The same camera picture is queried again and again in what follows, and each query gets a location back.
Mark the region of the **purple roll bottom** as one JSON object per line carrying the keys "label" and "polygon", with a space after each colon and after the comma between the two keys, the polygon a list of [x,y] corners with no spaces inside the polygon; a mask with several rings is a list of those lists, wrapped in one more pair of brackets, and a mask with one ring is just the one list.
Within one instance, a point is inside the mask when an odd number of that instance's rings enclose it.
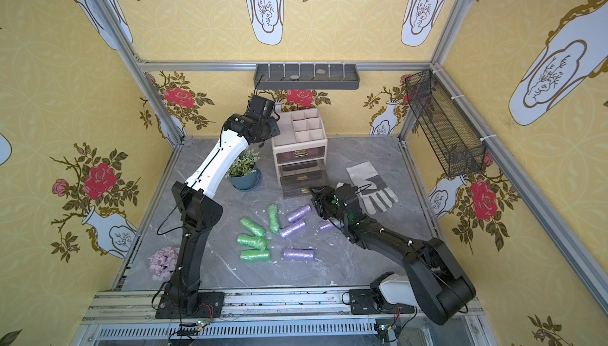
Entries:
{"label": "purple roll bottom", "polygon": [[315,259],[313,249],[289,249],[283,250],[285,261],[313,261]]}

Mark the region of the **transparent top drawer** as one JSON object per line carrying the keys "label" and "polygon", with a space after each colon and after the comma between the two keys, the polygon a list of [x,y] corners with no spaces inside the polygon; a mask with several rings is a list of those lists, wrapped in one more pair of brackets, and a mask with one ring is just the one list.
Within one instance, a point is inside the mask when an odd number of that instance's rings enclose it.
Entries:
{"label": "transparent top drawer", "polygon": [[326,147],[320,146],[316,148],[303,148],[294,151],[285,151],[276,154],[278,164],[290,162],[301,162],[310,159],[319,159],[326,157]]}

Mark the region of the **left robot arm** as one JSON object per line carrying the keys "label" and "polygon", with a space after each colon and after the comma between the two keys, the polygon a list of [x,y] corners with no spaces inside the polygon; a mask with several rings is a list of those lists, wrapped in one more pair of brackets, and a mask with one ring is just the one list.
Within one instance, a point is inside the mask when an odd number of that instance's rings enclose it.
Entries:
{"label": "left robot arm", "polygon": [[165,285],[156,317],[192,317],[204,303],[199,296],[200,267],[207,239],[223,214],[214,201],[215,193],[232,166],[251,144],[262,145],[280,135],[275,102],[255,95],[245,113],[234,114],[223,124],[218,142],[198,169],[184,182],[177,181],[171,192],[182,221],[182,239],[169,282]]}

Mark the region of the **transparent drawer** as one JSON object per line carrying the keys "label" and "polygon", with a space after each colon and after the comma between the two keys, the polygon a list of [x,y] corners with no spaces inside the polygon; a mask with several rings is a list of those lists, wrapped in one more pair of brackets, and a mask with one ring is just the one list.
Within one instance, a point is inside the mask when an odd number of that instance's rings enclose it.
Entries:
{"label": "transparent drawer", "polygon": [[323,159],[298,162],[279,167],[279,182],[283,198],[291,199],[310,195],[310,187],[329,185]]}
{"label": "transparent drawer", "polygon": [[294,151],[285,151],[276,154],[278,164],[290,162],[301,162],[310,159],[319,159],[326,157],[326,147],[320,146],[316,148],[303,148]]}

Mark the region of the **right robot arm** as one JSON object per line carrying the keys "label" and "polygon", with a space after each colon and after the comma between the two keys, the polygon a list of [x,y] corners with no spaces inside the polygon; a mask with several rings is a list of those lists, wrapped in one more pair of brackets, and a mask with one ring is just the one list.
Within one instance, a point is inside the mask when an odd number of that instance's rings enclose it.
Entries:
{"label": "right robot arm", "polygon": [[393,273],[378,281],[384,302],[417,306],[437,325],[467,311],[476,288],[447,245],[438,238],[410,238],[380,224],[364,213],[358,191],[350,184],[310,188],[313,207],[321,218],[350,243],[375,251],[405,270],[405,279]]}

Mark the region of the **beige drawer organizer cabinet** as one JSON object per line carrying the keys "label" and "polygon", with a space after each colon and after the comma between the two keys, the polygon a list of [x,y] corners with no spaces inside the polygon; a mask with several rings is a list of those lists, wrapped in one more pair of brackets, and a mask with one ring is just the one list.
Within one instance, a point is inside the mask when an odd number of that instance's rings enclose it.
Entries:
{"label": "beige drawer organizer cabinet", "polygon": [[283,197],[302,197],[311,187],[327,186],[328,139],[319,110],[281,113],[277,124],[280,135],[272,138],[272,153]]}

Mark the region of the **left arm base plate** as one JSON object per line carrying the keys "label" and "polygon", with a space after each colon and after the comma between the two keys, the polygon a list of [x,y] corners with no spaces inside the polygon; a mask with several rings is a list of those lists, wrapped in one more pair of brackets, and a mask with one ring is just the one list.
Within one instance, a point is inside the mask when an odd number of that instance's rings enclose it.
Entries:
{"label": "left arm base plate", "polygon": [[196,292],[192,295],[174,297],[164,293],[156,309],[155,318],[218,318],[223,309],[224,299],[223,292]]}

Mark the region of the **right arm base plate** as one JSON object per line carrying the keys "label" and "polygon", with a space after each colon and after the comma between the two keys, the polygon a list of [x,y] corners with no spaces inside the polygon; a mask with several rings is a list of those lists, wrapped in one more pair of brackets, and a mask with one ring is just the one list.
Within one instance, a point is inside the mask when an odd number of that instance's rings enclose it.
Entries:
{"label": "right arm base plate", "polygon": [[413,314],[415,306],[405,303],[388,303],[378,289],[351,289],[348,292],[348,306],[351,314]]}

